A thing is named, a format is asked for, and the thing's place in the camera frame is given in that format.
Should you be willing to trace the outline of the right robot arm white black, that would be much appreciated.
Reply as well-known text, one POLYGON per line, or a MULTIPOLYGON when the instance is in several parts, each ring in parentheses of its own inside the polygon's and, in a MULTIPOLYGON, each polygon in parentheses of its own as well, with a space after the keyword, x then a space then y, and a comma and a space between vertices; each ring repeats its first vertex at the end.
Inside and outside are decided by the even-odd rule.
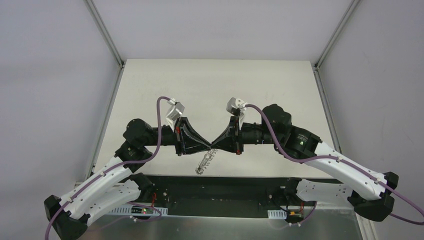
POLYGON ((243 108, 229 106, 230 122, 211 144, 213 149, 241 154, 245 145, 272 144, 286 159, 318 169, 337 183, 314 182, 291 178, 284 189, 284 200, 290 205, 324 202, 350 207, 363 218, 381 222, 394 208, 391 190, 397 187, 393 172, 370 170, 332 149, 312 132, 294 126, 292 116, 277 104, 259 110, 260 123, 242 122, 243 108))

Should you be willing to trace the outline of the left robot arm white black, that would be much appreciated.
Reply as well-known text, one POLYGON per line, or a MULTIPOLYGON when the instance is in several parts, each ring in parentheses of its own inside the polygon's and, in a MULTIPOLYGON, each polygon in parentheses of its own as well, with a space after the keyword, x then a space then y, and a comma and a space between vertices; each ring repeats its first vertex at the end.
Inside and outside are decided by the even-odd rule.
POLYGON ((174 146, 179 156, 211 149, 186 117, 158 127, 136 118, 127 124, 123 137, 124 143, 98 172, 69 193, 44 200, 48 227, 60 239, 77 240, 99 217, 120 205, 137 199, 143 203, 151 200, 153 183, 137 170, 151 161, 161 146, 174 146), (148 146, 157 149, 150 152, 148 146))

